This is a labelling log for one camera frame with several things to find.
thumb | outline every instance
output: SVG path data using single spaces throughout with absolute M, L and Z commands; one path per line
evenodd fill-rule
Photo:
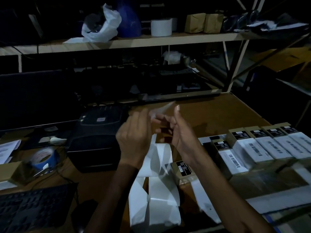
M 178 124 L 179 127 L 183 127 L 184 125 L 186 125 L 185 119 L 180 114 L 180 106 L 179 105 L 177 105 L 174 108 L 174 118 L 175 118 L 176 123 Z

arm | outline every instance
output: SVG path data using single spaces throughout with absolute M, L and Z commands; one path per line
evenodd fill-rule
M 148 110 L 134 112 L 116 134 L 121 150 L 117 170 L 104 200 L 97 206 L 85 233 L 118 232 L 126 200 L 151 142 Z
M 156 129 L 156 133 L 173 134 L 173 137 L 165 137 L 162 141 L 172 143 L 183 161 L 193 168 L 224 227 L 232 233 L 275 232 L 263 217 L 235 192 L 179 110 L 178 105 L 174 109 L 173 117 L 156 115 L 156 119 L 152 121 L 166 126 Z

black mouse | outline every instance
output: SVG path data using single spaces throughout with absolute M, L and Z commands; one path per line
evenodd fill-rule
M 79 204 L 71 213 L 72 226 L 76 233 L 83 233 L 91 216 L 97 208 L 98 202 L 87 200 Z

computer monitor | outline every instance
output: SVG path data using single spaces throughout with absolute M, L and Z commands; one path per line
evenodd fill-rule
M 78 98 L 62 70 L 0 75 L 0 131 L 76 121 Z

black keyboard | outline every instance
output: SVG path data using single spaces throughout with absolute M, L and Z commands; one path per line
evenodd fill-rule
M 0 233 L 64 224 L 77 183 L 0 195 Z

